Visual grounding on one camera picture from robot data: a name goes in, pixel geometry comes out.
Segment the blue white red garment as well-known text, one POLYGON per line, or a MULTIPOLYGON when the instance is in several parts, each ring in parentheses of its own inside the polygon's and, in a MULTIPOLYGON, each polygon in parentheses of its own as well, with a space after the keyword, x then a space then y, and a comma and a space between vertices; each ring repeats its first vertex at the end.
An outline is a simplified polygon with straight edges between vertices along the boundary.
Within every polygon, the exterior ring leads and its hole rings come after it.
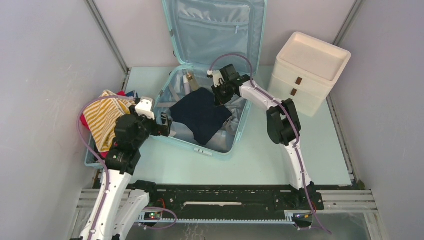
POLYGON ((138 96, 138 92, 137 92, 137 91, 135 91, 135 90, 127 92, 127 93, 125 94, 125 96, 126 96, 126 97, 131 97, 131 98, 134 98, 134 99, 137 99, 137 98, 139 97, 139 96, 138 96))

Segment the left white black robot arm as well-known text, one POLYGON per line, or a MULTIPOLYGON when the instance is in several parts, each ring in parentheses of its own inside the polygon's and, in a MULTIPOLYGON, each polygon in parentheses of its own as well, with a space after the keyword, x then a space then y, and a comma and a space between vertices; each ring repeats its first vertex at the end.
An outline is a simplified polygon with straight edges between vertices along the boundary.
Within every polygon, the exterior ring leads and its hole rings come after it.
POLYGON ((120 204, 141 158, 140 147, 150 136, 170 134, 172 120, 166 113, 161 113, 160 120, 158 124, 154 118, 137 113, 116 120, 99 194, 80 240, 124 240, 142 210, 156 206, 158 194, 141 188, 133 188, 125 205, 120 204))

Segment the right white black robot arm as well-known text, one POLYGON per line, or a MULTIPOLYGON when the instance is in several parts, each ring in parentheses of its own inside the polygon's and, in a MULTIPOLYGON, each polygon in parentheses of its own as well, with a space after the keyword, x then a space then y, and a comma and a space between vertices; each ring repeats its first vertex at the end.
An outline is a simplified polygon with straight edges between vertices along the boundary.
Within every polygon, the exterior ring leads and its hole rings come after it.
POLYGON ((308 206, 316 190, 302 156, 301 124, 293 100, 281 100, 272 96, 251 76, 240 75, 232 64, 220 70, 209 69, 207 77, 213 80, 211 89, 215 105, 222 106, 238 96, 265 110, 267 134, 274 144, 286 151, 289 158, 291 204, 297 209, 308 206))

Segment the light blue ribbed suitcase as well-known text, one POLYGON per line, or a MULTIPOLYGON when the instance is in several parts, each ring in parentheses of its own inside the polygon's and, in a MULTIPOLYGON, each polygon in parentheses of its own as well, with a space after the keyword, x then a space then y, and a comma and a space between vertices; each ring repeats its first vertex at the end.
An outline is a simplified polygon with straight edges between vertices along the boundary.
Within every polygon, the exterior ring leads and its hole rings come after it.
MULTIPOLYGON (((171 114, 185 96, 184 80, 192 74, 210 90, 209 69, 233 65, 241 75, 259 68, 267 14, 265 0, 164 0, 162 6, 174 53, 179 61, 156 97, 154 113, 171 114)), ((194 139, 182 123, 174 122, 169 137, 159 140, 215 159, 229 159, 244 132, 251 103, 234 96, 225 104, 231 117, 206 145, 194 139)))

